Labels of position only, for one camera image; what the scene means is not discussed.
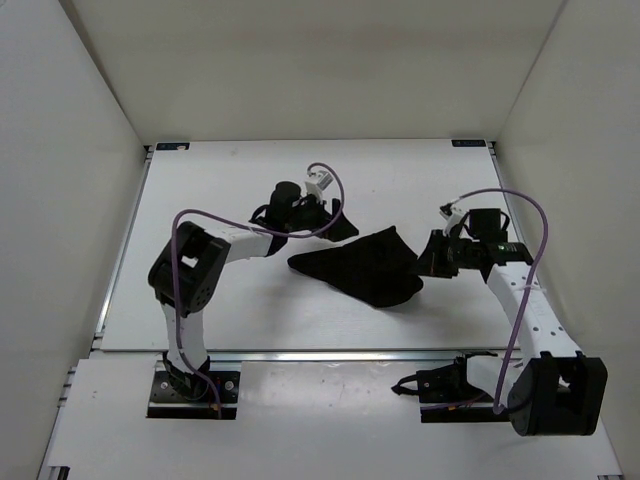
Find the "white wall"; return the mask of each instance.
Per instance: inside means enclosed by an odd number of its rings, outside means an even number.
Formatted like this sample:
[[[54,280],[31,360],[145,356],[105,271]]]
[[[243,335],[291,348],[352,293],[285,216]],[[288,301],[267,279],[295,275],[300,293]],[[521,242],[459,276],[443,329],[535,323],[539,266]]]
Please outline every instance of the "white wall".
[[[0,478],[35,478],[144,151],[56,0],[0,7]]]
[[[605,360],[605,423],[640,478],[639,2],[569,1],[498,147],[509,183],[548,210],[543,278],[577,340]],[[522,213],[537,241],[536,216]]]
[[[161,139],[495,138],[561,0],[62,0]]]

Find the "white table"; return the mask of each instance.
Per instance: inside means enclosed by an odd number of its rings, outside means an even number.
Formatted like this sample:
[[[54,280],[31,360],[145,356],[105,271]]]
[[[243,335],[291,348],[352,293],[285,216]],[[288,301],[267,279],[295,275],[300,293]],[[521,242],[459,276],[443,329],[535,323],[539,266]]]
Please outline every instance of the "white table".
[[[156,151],[106,321],[105,350],[167,348],[164,318],[147,274],[167,243],[173,216],[200,208],[237,221],[268,201],[278,181],[302,182],[314,161],[332,165],[346,188],[345,214],[361,235],[396,225],[420,254],[438,207],[456,196],[498,186],[486,147],[449,140],[191,143]],[[338,196],[330,187],[329,196]],[[466,206],[505,209],[501,195]],[[215,229],[215,222],[190,220]],[[506,345],[504,313],[478,272],[454,280],[425,278],[404,305],[376,310],[326,284],[292,272],[287,258],[332,246],[291,240],[267,259],[225,267],[205,309],[205,343],[217,350],[451,349]]]
[[[375,310],[296,275],[291,241],[269,259],[225,268],[205,310],[215,361],[242,370],[234,421],[147,419],[164,319],[146,276],[187,207],[241,220],[276,182],[325,161],[342,176],[346,215],[363,235],[396,225],[421,253],[438,206],[497,186],[486,148],[448,140],[192,143],[156,152],[98,350],[80,363],[48,467],[68,480],[596,480],[620,474],[600,424],[591,437],[521,438],[510,424],[421,424],[414,397],[390,390],[460,349],[504,347],[509,328],[477,272],[425,279],[412,300]],[[500,195],[468,202],[499,206]],[[212,222],[194,219],[205,228]]]
[[[505,423],[421,424],[417,400],[389,389],[419,368],[413,363],[246,362],[236,420],[161,420],[145,418],[157,358],[119,356],[80,363],[48,459],[70,467],[68,480],[596,480],[620,473],[602,425],[591,437],[522,438]]]

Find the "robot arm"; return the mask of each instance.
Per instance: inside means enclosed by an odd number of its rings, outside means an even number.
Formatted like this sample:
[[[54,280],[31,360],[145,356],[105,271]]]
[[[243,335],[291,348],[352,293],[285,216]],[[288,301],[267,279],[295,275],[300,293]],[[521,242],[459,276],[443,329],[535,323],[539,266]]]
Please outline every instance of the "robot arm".
[[[307,194],[292,182],[276,185],[268,204],[258,208],[250,222],[271,232],[291,233],[319,230],[334,222],[319,234],[333,242],[358,235],[341,214],[340,200],[333,199],[332,213],[325,210],[322,192],[331,183],[328,172],[309,172],[305,182]],[[203,338],[203,309],[209,303],[225,264],[253,257],[268,257],[287,242],[286,236],[259,233],[236,227],[223,227],[212,234],[192,222],[183,222],[177,229],[178,281],[180,286],[180,340],[182,354],[202,374],[209,372],[209,356]],[[183,361],[176,338],[176,310],[173,298],[171,242],[151,267],[149,284],[162,305],[167,323],[169,350],[163,363],[172,387],[187,400],[197,400],[206,392],[206,384]]]
[[[447,225],[431,232],[416,273],[453,278],[460,268],[480,271],[513,326],[532,258],[522,243],[508,241],[508,224],[501,224],[506,215],[499,209],[461,212],[448,206],[441,213]],[[471,238],[460,237],[463,229]],[[587,358],[569,337],[537,282],[530,288],[518,332],[523,368],[508,367],[500,402],[520,435],[590,435],[604,396],[606,368],[599,358]],[[494,395],[501,365],[500,358],[475,355],[459,359],[455,374]]]

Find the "black cloth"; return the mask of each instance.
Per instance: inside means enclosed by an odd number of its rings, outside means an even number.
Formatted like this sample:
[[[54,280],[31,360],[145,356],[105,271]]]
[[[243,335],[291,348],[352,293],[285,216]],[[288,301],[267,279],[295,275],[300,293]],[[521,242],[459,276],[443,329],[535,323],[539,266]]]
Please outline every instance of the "black cloth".
[[[288,263],[372,307],[384,308],[404,303],[422,289],[420,277],[408,273],[417,258],[393,226],[342,247],[294,255]]]

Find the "white panel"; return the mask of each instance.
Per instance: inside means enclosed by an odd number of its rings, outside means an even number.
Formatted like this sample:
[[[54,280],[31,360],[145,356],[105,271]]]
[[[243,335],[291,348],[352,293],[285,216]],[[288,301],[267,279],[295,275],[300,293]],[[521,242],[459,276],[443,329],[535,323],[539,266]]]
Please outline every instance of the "white panel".
[[[245,363],[234,421],[145,418],[155,358],[80,364],[50,465],[69,480],[584,480],[617,474],[607,435],[421,424],[390,386],[414,364]]]
[[[200,208],[243,221],[268,202],[281,180],[302,182],[313,161],[343,178],[345,214],[368,235],[391,225],[418,254],[431,229],[442,228],[440,205],[478,188],[497,186],[486,148],[454,148],[449,140],[192,143],[156,152],[114,294],[102,348],[161,350],[167,334],[160,304],[147,284],[169,239],[175,214]],[[337,188],[325,192],[337,195]],[[501,195],[462,204],[506,208]],[[215,222],[193,218],[202,226]],[[409,302],[374,309],[326,284],[291,271],[293,254],[329,242],[291,240],[277,255],[225,267],[204,312],[210,349],[503,347],[510,328],[478,272],[452,280],[424,278]]]
[[[637,221],[640,3],[570,1],[500,136],[509,183],[551,221],[542,280],[574,338],[609,370],[604,419],[640,478]],[[538,220],[521,212],[527,238]]]
[[[58,2],[0,5],[0,478],[31,480],[144,151]]]
[[[153,143],[495,138],[561,0],[70,1]]]

